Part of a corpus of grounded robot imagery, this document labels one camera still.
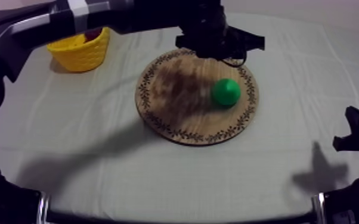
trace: engraved floral border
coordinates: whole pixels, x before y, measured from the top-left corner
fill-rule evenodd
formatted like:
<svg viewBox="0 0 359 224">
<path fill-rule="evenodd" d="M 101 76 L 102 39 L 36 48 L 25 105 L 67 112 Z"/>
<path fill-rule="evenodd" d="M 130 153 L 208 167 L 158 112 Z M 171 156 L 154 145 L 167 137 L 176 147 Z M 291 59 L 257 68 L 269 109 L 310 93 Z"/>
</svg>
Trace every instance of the engraved floral border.
<svg viewBox="0 0 359 224">
<path fill-rule="evenodd" d="M 219 141 L 223 141 L 227 138 L 231 138 L 237 135 L 241 130 L 245 129 L 248 121 L 250 120 L 250 115 L 256 111 L 257 97 L 256 97 L 256 88 L 253 82 L 253 77 L 248 73 L 248 71 L 243 68 L 237 68 L 241 77 L 245 80 L 244 84 L 247 86 L 247 96 L 248 101 L 250 102 L 249 106 L 242 113 L 241 116 L 237 119 L 237 123 L 230 125 L 227 130 L 220 130 L 214 135 L 203 136 L 199 133 L 187 132 L 186 130 L 176 130 L 164 123 L 164 121 L 156 117 L 153 112 L 149 110 L 150 108 L 150 91 L 148 86 L 151 84 L 151 79 L 155 75 L 155 71 L 158 67 L 165 61 L 170 61 L 173 58 L 177 58 L 182 55 L 194 55 L 194 51 L 190 50 L 176 50 L 169 52 L 167 54 L 159 56 L 155 61 L 149 65 L 146 73 L 143 74 L 142 82 L 138 87 L 139 95 L 141 98 L 140 106 L 143 107 L 144 115 L 147 120 L 149 120 L 152 125 L 163 133 L 168 134 L 171 138 L 180 137 L 181 139 L 193 140 L 195 143 L 206 141 L 208 144 L 213 144 Z"/>
</svg>

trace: white table surface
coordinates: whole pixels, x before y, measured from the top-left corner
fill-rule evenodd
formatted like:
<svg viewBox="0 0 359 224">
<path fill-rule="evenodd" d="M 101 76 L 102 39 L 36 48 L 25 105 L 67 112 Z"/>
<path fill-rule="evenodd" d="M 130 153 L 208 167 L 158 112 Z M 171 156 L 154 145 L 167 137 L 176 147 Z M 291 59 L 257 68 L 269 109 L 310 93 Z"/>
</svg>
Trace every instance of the white table surface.
<svg viewBox="0 0 359 224">
<path fill-rule="evenodd" d="M 137 79 L 175 49 L 180 29 L 119 36 L 84 74 L 64 74 L 44 47 L 0 108 L 0 168 L 53 195 L 54 209 L 125 220 L 219 222 L 304 213 L 310 196 L 359 178 L 359 153 L 336 153 L 359 108 L 359 33 L 263 15 L 228 23 L 266 37 L 246 65 L 259 86 L 253 122 L 204 148 L 173 144 L 141 121 Z"/>
</svg>

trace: wall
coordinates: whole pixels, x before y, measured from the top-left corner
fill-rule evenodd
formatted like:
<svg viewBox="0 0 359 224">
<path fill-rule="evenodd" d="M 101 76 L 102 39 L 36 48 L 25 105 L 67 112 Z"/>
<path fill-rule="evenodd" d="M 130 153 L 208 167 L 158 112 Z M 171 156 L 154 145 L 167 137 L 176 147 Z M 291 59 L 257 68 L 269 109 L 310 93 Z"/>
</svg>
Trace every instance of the wall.
<svg viewBox="0 0 359 224">
<path fill-rule="evenodd" d="M 0 0 L 0 9 L 45 1 Z M 359 31 L 359 0 L 222 0 L 222 3 L 229 12 L 275 15 Z"/>
</svg>

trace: round wooden board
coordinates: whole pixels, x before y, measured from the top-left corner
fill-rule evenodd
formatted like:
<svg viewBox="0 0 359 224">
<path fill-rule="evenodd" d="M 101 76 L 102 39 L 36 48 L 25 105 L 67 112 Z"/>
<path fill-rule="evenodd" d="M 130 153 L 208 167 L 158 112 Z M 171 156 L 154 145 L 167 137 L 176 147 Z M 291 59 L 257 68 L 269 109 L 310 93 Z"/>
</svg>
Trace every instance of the round wooden board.
<svg viewBox="0 0 359 224">
<path fill-rule="evenodd" d="M 241 97 L 231 108 L 211 101 L 211 87 L 220 79 L 234 79 Z M 178 49 L 152 61 L 137 85 L 135 102 L 140 116 L 156 132 L 174 142 L 212 145 L 243 131 L 255 115 L 258 87 L 245 67 L 201 59 Z"/>
</svg>

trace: black cable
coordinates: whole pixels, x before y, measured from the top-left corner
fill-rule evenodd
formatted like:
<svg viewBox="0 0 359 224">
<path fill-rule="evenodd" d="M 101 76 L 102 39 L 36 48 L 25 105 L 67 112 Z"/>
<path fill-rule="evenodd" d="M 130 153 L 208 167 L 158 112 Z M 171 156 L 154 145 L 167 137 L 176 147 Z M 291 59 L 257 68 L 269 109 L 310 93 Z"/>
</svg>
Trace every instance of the black cable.
<svg viewBox="0 0 359 224">
<path fill-rule="evenodd" d="M 230 66 L 230 67 L 233 67 L 233 68 L 239 68 L 241 66 L 243 66 L 246 62 L 246 50 L 242 51 L 242 54 L 243 54 L 243 59 L 242 59 L 242 63 L 240 64 L 232 64 L 232 63 L 229 63 L 228 61 L 226 60 L 221 60 L 222 62 L 224 62 L 224 64 Z"/>
</svg>

